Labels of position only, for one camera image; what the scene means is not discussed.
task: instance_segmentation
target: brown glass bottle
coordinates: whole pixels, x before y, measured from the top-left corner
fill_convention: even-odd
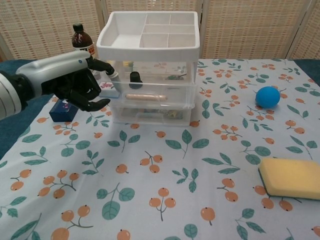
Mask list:
[[[72,36],[72,46],[75,50],[88,51],[95,57],[95,47],[91,37],[84,31],[84,26],[81,23],[73,24],[75,33]]]

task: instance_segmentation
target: blue ball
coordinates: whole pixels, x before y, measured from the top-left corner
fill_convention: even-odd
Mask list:
[[[272,86],[261,88],[255,96],[256,104],[262,108],[270,109],[275,107],[280,100],[279,91]]]

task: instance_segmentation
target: table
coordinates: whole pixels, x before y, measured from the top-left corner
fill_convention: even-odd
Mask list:
[[[288,59],[201,59],[188,127],[54,123],[52,98],[0,161],[1,239],[316,240],[320,202],[268,197],[263,157],[319,161],[320,88]],[[275,109],[255,92],[276,86]]]

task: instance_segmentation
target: white plastic drawer organizer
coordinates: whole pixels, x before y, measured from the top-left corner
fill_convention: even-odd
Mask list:
[[[112,12],[97,50],[119,73],[113,85],[100,83],[100,96],[113,98],[114,122],[189,124],[200,50],[196,12]]]

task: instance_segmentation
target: woven panel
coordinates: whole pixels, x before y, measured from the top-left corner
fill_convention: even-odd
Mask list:
[[[299,41],[294,48],[294,59],[320,58],[320,0],[317,1]]]
[[[198,0],[105,0],[114,11],[197,11]]]
[[[73,50],[72,25],[97,41],[100,26],[93,0],[1,0],[1,35],[15,59],[41,59]]]
[[[202,57],[284,58],[304,3],[303,0],[210,0]]]

